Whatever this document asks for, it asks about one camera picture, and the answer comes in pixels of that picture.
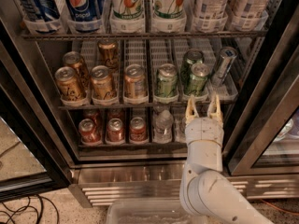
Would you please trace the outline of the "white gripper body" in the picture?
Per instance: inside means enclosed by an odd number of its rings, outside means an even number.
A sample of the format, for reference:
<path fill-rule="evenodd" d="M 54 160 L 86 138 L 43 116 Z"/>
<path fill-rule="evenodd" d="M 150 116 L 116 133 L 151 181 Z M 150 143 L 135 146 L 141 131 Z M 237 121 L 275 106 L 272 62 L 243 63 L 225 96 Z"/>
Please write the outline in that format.
<path fill-rule="evenodd" d="M 194 141 L 211 141 L 222 145 L 224 130 L 222 125 L 211 118 L 196 118 L 185 127 L 185 139 L 189 145 Z"/>

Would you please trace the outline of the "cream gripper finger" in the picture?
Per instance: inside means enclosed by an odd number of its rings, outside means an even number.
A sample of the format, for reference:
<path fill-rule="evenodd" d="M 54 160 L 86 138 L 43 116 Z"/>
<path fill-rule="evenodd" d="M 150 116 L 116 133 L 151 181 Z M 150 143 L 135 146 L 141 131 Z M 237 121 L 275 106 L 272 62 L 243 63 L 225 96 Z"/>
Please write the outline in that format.
<path fill-rule="evenodd" d="M 186 123 L 191 123 L 194 119 L 197 119 L 199 114 L 196 109 L 195 97 L 192 95 L 187 103 L 186 111 L 185 111 L 185 119 Z"/>
<path fill-rule="evenodd" d="M 218 94 L 214 94 L 212 96 L 211 102 L 207 110 L 207 116 L 211 119 L 216 120 L 217 122 L 223 122 L 221 102 Z"/>

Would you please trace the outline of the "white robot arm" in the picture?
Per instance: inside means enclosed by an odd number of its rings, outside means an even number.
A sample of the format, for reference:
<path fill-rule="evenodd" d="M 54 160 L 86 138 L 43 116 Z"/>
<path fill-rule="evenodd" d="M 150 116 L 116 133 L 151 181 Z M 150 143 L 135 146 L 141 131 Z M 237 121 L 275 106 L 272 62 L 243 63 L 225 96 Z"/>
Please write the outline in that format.
<path fill-rule="evenodd" d="M 196 109 L 195 98 L 185 111 L 187 159 L 179 198 L 193 216 L 214 217 L 224 224 L 274 224 L 259 213 L 221 173 L 224 136 L 220 98 L 213 95 L 204 117 Z"/>

